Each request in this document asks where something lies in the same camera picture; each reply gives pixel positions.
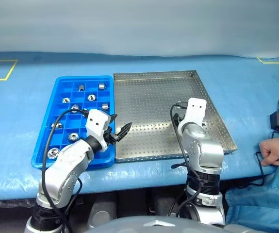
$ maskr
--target metal bearing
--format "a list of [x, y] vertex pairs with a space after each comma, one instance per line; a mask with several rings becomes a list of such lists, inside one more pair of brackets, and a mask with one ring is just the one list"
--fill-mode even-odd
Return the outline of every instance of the metal bearing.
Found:
[[61, 122], [58, 122], [55, 126], [56, 129], [61, 129], [63, 127], [63, 125], [61, 124]]
[[69, 139], [70, 141], [77, 141], [78, 138], [79, 138], [79, 135], [78, 135], [77, 133], [70, 133], [70, 134], [68, 135], [68, 139]]
[[55, 159], [55, 158], [57, 158], [59, 152], [60, 152], [60, 150], [58, 148], [54, 147], [48, 151], [47, 157], [49, 159]]
[[105, 90], [105, 89], [106, 89], [105, 84], [104, 84], [104, 83], [98, 84], [98, 89], [99, 89], [99, 90]]
[[107, 103], [103, 103], [103, 104], [101, 105], [101, 109], [102, 109], [103, 111], [107, 111], [107, 110], [109, 109], [108, 104], [107, 104]]
[[84, 91], [84, 85], [80, 85], [78, 91]]
[[74, 104], [71, 106], [71, 109], [80, 109], [79, 105]]
[[95, 95], [89, 95], [89, 96], [87, 97], [87, 100], [88, 100], [88, 101], [95, 101], [95, 100], [96, 100], [96, 96], [95, 96]]
[[68, 98], [68, 97], [63, 98], [62, 102], [63, 103], [69, 103], [70, 102], [70, 98]]

